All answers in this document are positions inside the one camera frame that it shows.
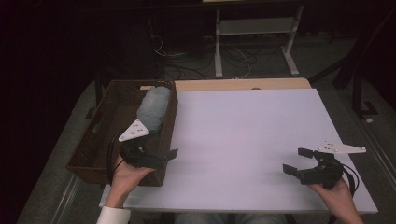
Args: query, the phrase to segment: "hand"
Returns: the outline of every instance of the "hand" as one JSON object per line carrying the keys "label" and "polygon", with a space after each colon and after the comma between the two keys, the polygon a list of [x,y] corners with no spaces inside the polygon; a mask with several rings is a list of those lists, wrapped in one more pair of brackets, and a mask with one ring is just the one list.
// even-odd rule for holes
{"label": "hand", "polygon": [[[118,156],[116,164],[119,164],[121,161],[121,156]],[[119,167],[114,171],[113,183],[108,193],[105,206],[122,208],[129,193],[134,190],[143,177],[153,171],[155,171],[155,169],[147,167],[135,168],[125,161],[120,163]]]}
{"label": "hand", "polygon": [[324,189],[320,184],[308,185],[308,187],[320,196],[329,210],[343,223],[363,223],[353,203],[349,187],[343,178],[341,178],[330,190]]}

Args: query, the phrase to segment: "white cloth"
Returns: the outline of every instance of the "white cloth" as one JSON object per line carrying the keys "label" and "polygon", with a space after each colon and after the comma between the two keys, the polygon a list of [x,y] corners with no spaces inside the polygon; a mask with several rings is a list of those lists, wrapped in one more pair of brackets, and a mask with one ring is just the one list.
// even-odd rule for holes
{"label": "white cloth", "polygon": [[103,206],[96,224],[127,224],[131,211]]}

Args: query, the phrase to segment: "cable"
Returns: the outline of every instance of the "cable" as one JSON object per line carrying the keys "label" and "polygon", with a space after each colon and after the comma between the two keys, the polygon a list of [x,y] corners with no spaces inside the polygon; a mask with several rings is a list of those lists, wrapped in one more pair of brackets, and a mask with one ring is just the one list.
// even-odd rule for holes
{"label": "cable", "polygon": [[210,64],[212,64],[212,61],[213,61],[214,56],[215,56],[215,54],[213,53],[213,54],[210,56],[209,62],[208,62],[205,66],[199,67],[199,68],[188,68],[188,67],[184,67],[184,66],[182,66],[182,65],[177,65],[177,64],[175,64],[175,62],[172,62],[172,63],[167,62],[167,63],[175,64],[175,65],[179,66],[180,68],[183,68],[183,69],[186,69],[186,70],[204,70],[204,69],[208,68],[208,67],[210,66]]}
{"label": "cable", "polygon": [[[239,60],[236,60],[235,58],[231,57],[230,55],[224,54],[224,52],[227,53],[227,54],[230,54],[230,52],[228,52],[227,50],[224,50],[224,49],[221,49],[221,50],[220,50],[221,58],[222,58],[226,63],[228,63],[229,65],[231,65],[231,66],[233,66],[233,67],[237,67],[237,68],[247,68],[246,63],[241,63]],[[234,61],[236,61],[237,63],[241,63],[241,64],[244,65],[244,66],[239,66],[239,65],[237,65],[237,64],[235,64],[235,63],[231,63],[230,60],[234,60]]]}
{"label": "cable", "polygon": [[[347,165],[345,165],[345,164],[342,164],[342,165],[344,166],[344,167],[343,167],[343,172],[344,172],[344,174],[346,174],[346,177],[347,177],[347,180],[348,180],[348,183],[349,183],[349,192],[350,192],[350,195],[351,195],[352,198],[353,198],[353,196],[355,195],[355,192],[356,192],[356,190],[358,189],[359,184],[360,184],[359,176],[358,176],[358,174],[357,174],[352,168],[350,168],[349,166],[347,166]],[[347,171],[347,169],[346,169],[345,167],[346,167],[347,169],[349,169],[350,171],[352,171],[352,173],[356,176],[356,181],[357,181],[356,186],[355,186],[355,180],[354,180],[354,178],[353,178],[353,175],[350,174],[350,173]],[[337,217],[336,217],[335,215],[330,215],[328,224],[333,224],[336,220],[337,220]]]}
{"label": "cable", "polygon": [[180,65],[177,65],[177,64],[173,64],[173,63],[165,63],[165,65],[172,66],[172,67],[175,67],[175,68],[185,69],[185,70],[188,70],[188,71],[192,71],[192,72],[194,72],[194,73],[200,75],[203,79],[206,79],[206,76],[205,76],[204,74],[202,74],[201,72],[198,72],[198,71],[197,71],[197,70],[199,70],[199,69],[191,69],[191,68],[187,68],[187,67],[180,66]]}
{"label": "cable", "polygon": [[180,53],[180,55],[168,57],[167,61],[171,63],[189,63],[203,58],[203,56],[205,56],[208,53],[214,54],[213,49],[201,53],[200,52]]}
{"label": "cable", "polygon": [[244,54],[244,53],[242,53],[238,48],[234,48],[234,49],[236,49],[239,53],[241,53],[242,56],[243,56],[244,59],[245,59],[245,62],[247,62],[248,72],[247,72],[243,77],[240,78],[240,79],[244,79],[245,77],[247,77],[247,76],[250,74],[250,71],[251,71],[251,69],[250,69],[250,63],[248,62],[248,59],[245,57],[245,54]]}
{"label": "cable", "polygon": [[160,50],[163,48],[163,39],[160,38],[160,37],[157,36],[157,35],[152,35],[151,37],[157,38],[157,39],[159,39],[159,40],[161,41],[160,47],[159,47],[158,49],[153,49],[154,52],[156,52],[157,54],[159,54],[159,55],[165,57],[165,56],[166,56],[166,52],[165,52],[165,51],[163,51],[162,53],[160,53]]}
{"label": "cable", "polygon": [[107,147],[107,161],[106,161],[106,171],[107,171],[107,178],[108,178],[108,183],[111,185],[113,183],[113,176],[114,176],[114,171],[119,167],[120,163],[117,165],[116,168],[113,168],[113,151],[114,151],[114,143],[116,142],[116,139],[120,137],[125,132],[126,129],[123,129],[119,133],[115,134],[111,141],[108,143]]}
{"label": "cable", "polygon": [[222,51],[225,52],[225,53],[227,53],[227,54],[228,54],[228,57],[229,57],[231,60],[236,61],[236,62],[238,62],[238,63],[243,63],[243,64],[245,64],[245,62],[244,62],[245,58],[246,58],[246,59],[250,59],[250,58],[253,58],[253,59],[254,59],[253,62],[249,62],[250,64],[254,64],[254,63],[256,63],[256,62],[258,61],[257,56],[256,56],[255,53],[244,52],[244,51],[242,51],[241,49],[239,50],[239,53],[244,52],[244,54],[248,54],[249,56],[247,56],[247,57],[245,57],[245,58],[236,58],[236,57],[234,57],[227,49],[222,48]]}
{"label": "cable", "polygon": [[[222,42],[222,46],[223,47],[227,47],[227,45],[225,45],[223,42],[224,41],[221,41]],[[254,45],[255,46],[255,49],[257,49],[256,50],[256,52],[254,52],[254,53],[250,53],[250,52],[248,52],[247,50],[245,50],[245,51],[243,51],[243,50],[241,50],[242,52],[245,52],[246,54],[250,54],[250,55],[254,55],[254,56],[259,56],[259,55],[272,55],[272,54],[275,54],[275,53],[277,53],[278,51],[280,51],[280,49],[281,49],[281,46],[283,45],[283,44],[279,44],[278,46],[276,46],[275,47],[275,50],[272,50],[271,52],[265,52],[265,53],[260,53],[260,51],[262,51],[263,49],[268,49],[267,47],[265,47],[265,40],[263,40],[262,42],[264,42],[262,45],[259,45],[258,47],[256,47],[256,45]],[[236,43],[239,47],[243,47],[242,45],[241,45],[241,43],[240,42],[237,42]]]}
{"label": "cable", "polygon": [[352,171],[352,173],[356,176],[357,184],[356,184],[356,187],[354,187],[354,191],[353,191],[353,194],[352,194],[352,197],[353,197],[353,195],[355,194],[356,190],[358,190],[361,181],[360,181],[360,179],[359,179],[358,174],[357,174],[352,168],[350,168],[349,166],[347,166],[347,165],[345,165],[345,164],[343,164],[343,166],[345,166],[345,167],[348,168],[350,171]]}
{"label": "cable", "polygon": [[116,167],[114,167],[114,169],[113,169],[113,174],[114,174],[114,172],[117,170],[117,168],[119,168],[119,166],[122,164],[123,161],[124,161],[124,159],[122,159],[122,160],[119,162],[119,164],[117,164]]}

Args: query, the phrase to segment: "white bracket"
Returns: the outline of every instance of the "white bracket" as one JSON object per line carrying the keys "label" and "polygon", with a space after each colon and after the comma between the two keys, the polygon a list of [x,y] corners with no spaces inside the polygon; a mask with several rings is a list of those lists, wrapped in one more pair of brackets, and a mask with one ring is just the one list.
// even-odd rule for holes
{"label": "white bracket", "polygon": [[129,126],[129,128],[119,137],[119,141],[123,142],[126,140],[131,140],[137,137],[141,137],[149,134],[149,129],[143,125],[143,123],[137,119],[134,123]]}
{"label": "white bracket", "polygon": [[318,149],[319,152],[332,153],[332,154],[351,154],[351,153],[364,153],[365,147],[352,147],[342,143],[334,143],[325,141],[323,146]]}

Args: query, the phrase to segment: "white board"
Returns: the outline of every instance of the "white board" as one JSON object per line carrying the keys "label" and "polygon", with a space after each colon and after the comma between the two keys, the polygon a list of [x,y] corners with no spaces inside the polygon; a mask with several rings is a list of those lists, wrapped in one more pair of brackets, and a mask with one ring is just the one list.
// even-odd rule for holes
{"label": "white board", "polygon": [[[314,89],[183,91],[162,187],[137,187],[125,207],[151,211],[325,212],[319,196],[285,175],[282,164],[308,169],[315,159],[298,147],[340,142]],[[348,155],[336,155],[354,170]],[[104,205],[106,186],[100,206]],[[354,197],[362,213],[377,209],[361,183]]]}

